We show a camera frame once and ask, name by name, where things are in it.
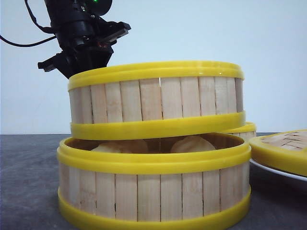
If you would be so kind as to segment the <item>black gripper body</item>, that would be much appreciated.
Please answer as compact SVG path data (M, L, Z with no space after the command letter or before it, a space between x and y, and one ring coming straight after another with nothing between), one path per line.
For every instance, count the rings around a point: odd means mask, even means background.
M61 20L55 35L62 49L55 55L55 68L66 78L106 67L113 54L113 22L105 20Z

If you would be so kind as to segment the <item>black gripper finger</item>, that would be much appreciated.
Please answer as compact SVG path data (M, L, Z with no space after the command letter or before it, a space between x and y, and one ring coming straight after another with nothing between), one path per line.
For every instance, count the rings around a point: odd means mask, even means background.
M131 27L128 23L106 22L105 26L101 28L100 42L114 45L117 39L127 35L130 29Z
M63 54L56 54L43 62L38 62L37 64L38 68L43 69L44 72L50 72L54 69L57 69L61 72L64 65L65 57L63 56Z

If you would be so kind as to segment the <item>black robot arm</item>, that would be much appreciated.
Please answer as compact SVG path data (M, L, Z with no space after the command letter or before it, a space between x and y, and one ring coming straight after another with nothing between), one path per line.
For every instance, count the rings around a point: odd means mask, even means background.
M112 45L128 34L130 25L105 21L102 15L111 7L110 0L47 0L50 32L62 49L38 63L45 72L58 69L66 78L87 70L106 67Z

